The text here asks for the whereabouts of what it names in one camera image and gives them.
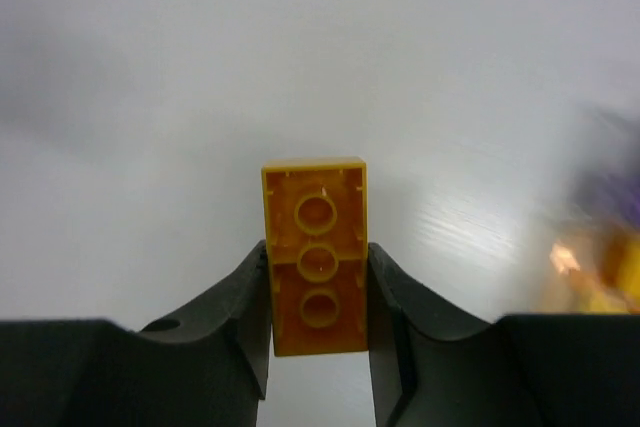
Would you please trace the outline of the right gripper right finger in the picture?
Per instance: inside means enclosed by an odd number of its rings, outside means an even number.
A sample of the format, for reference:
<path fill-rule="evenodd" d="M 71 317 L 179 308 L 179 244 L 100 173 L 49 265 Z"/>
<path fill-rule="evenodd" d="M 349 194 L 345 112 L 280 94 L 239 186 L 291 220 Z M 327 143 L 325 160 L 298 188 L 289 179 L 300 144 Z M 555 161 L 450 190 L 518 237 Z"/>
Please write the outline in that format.
<path fill-rule="evenodd" d="M 369 365 L 380 426 L 635 426 L 634 315 L 485 322 L 368 255 Z"/>

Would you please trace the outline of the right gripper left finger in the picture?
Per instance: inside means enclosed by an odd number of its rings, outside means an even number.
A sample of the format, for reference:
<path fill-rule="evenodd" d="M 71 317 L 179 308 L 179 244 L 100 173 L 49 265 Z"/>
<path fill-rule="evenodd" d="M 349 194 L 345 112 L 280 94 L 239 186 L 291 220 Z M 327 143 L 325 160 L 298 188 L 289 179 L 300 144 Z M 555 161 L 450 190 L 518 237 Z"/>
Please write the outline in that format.
<path fill-rule="evenodd" d="M 266 396 L 266 249 L 140 331 L 104 319 L 1 325 L 5 426 L 252 426 Z"/>

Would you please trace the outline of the small yellow duplo brick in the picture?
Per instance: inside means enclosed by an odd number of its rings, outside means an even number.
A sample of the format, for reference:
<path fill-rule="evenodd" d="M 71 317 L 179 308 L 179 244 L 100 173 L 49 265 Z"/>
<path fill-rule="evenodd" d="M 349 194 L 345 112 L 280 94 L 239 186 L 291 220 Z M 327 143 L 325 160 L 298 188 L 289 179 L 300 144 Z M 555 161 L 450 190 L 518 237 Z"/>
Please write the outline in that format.
<path fill-rule="evenodd" d="M 366 350 L 365 161 L 273 161 L 261 180 L 275 355 Z"/>

